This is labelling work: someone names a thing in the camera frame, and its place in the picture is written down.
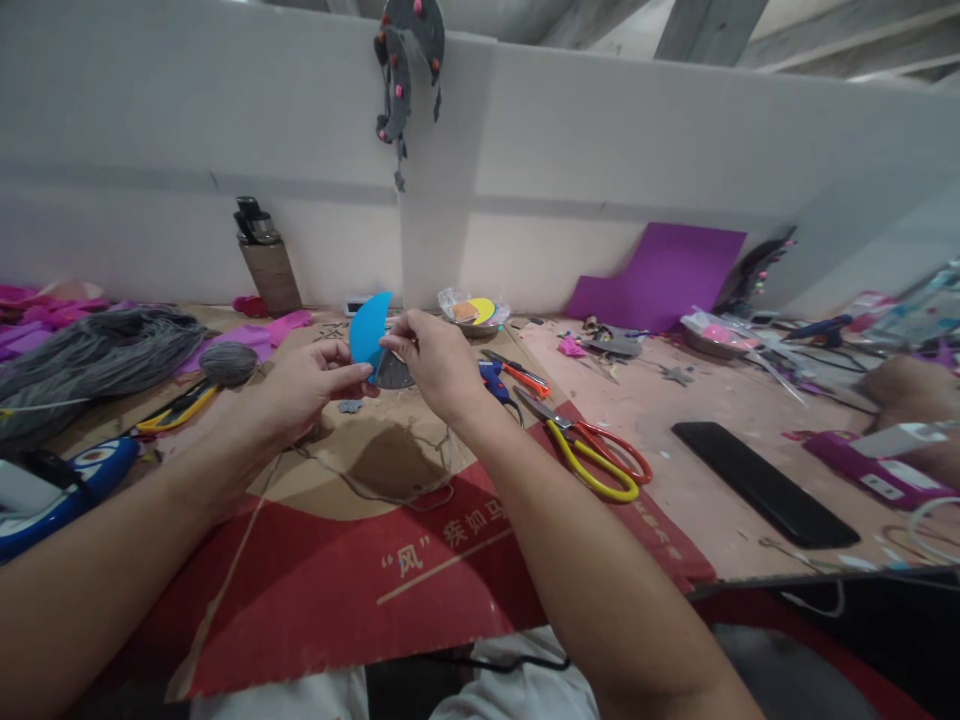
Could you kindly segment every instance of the hand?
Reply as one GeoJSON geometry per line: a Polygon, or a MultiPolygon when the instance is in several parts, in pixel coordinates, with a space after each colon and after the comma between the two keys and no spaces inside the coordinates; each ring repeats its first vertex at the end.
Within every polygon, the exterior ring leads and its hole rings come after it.
{"type": "Polygon", "coordinates": [[[369,363],[353,364],[342,340],[320,340],[279,363],[241,411],[257,436],[286,447],[310,431],[331,400],[379,396],[379,388],[366,382],[372,372],[369,363]]]}
{"type": "Polygon", "coordinates": [[[452,323],[422,310],[408,310],[380,339],[380,346],[403,358],[427,405],[449,425],[492,400],[470,343],[452,323]]]}

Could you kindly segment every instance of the blue glue gun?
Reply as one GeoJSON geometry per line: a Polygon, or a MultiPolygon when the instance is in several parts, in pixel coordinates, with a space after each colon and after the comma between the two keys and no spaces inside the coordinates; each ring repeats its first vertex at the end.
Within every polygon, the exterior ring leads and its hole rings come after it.
{"type": "Polygon", "coordinates": [[[823,347],[838,348],[843,345],[843,338],[840,337],[840,329],[845,328],[853,322],[849,315],[837,315],[830,320],[821,320],[818,323],[811,323],[806,327],[799,328],[787,335],[784,340],[804,340],[806,338],[823,337],[823,347]]]}
{"type": "Polygon", "coordinates": [[[487,391],[499,400],[501,405],[509,405],[516,410],[520,427],[523,427],[523,414],[520,412],[520,407],[510,398],[510,391],[507,386],[500,382],[503,363],[497,360],[478,360],[477,364],[480,367],[480,377],[483,378],[483,384],[487,391]]]}

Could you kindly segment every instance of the blue foam piece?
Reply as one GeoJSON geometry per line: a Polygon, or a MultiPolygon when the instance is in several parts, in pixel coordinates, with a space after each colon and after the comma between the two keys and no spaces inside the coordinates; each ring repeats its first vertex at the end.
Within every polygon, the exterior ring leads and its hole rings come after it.
{"type": "Polygon", "coordinates": [[[383,328],[387,324],[387,310],[390,308],[390,298],[393,293],[380,293],[367,300],[350,323],[350,354],[353,361],[368,362],[373,365],[373,373],[368,380],[373,382],[380,366],[380,338],[383,337],[383,328]]]}

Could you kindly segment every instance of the scissors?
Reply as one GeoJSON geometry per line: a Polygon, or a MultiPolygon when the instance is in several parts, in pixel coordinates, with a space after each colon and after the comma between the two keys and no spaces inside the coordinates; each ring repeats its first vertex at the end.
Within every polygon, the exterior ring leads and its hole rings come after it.
{"type": "Polygon", "coordinates": [[[568,420],[562,415],[558,415],[555,410],[541,403],[533,397],[524,388],[517,389],[517,395],[530,406],[538,415],[543,417],[547,430],[553,436],[564,459],[573,470],[574,474],[587,484],[598,495],[614,500],[616,502],[633,502],[640,495],[638,485],[646,485],[653,480],[653,472],[650,465],[644,459],[633,445],[621,437],[617,437],[612,432],[599,428],[590,423],[578,420],[568,420]],[[583,442],[572,437],[572,432],[576,431],[583,442]],[[619,445],[623,450],[629,453],[630,457],[637,461],[640,466],[640,472],[636,472],[624,465],[618,460],[606,447],[602,438],[606,438],[612,443],[619,445]],[[597,465],[610,473],[614,479],[623,486],[623,490],[614,490],[597,480],[593,475],[587,472],[586,468],[580,464],[573,451],[593,460],[597,465]]]}
{"type": "Polygon", "coordinates": [[[168,405],[160,408],[152,416],[137,423],[137,432],[144,435],[156,435],[183,425],[214,396],[217,388],[216,383],[206,379],[201,380],[168,405]]]}

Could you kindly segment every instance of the orange-handled scissors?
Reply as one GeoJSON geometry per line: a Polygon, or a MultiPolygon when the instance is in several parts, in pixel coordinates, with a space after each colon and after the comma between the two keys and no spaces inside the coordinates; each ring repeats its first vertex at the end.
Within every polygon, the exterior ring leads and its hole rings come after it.
{"type": "Polygon", "coordinates": [[[576,422],[568,420],[562,415],[559,415],[555,410],[551,410],[541,403],[523,388],[517,389],[517,395],[519,395],[534,412],[544,419],[547,430],[556,441],[570,469],[598,495],[602,495],[616,502],[633,502],[640,494],[638,486],[646,485],[653,480],[653,472],[650,470],[650,465],[647,464],[643,455],[623,438],[596,425],[584,422],[583,420],[576,422]],[[579,439],[573,438],[572,431],[580,435],[583,441],[581,442],[579,439]],[[630,457],[636,460],[640,472],[627,467],[613,455],[609,448],[607,448],[606,443],[604,443],[604,439],[619,445],[630,457]],[[607,487],[593,477],[593,475],[583,467],[580,461],[577,460],[576,455],[573,454],[574,450],[584,457],[590,458],[610,473],[610,475],[623,486],[623,490],[614,490],[613,488],[607,487]]]}

